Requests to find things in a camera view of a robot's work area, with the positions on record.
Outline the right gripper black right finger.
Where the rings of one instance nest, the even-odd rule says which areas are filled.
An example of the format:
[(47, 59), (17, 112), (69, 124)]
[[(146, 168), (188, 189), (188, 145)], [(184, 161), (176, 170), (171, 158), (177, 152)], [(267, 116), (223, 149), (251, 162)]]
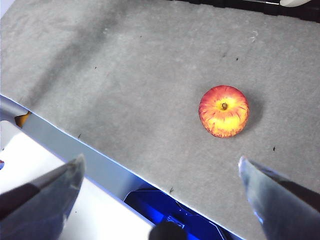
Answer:
[(268, 240), (318, 240), (320, 194), (242, 156), (239, 176)]

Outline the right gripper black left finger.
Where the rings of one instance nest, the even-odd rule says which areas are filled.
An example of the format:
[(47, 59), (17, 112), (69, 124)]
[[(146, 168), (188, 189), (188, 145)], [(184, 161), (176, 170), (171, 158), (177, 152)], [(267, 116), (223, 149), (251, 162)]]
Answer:
[(0, 196), (2, 240), (57, 240), (80, 193), (85, 157), (75, 159)]

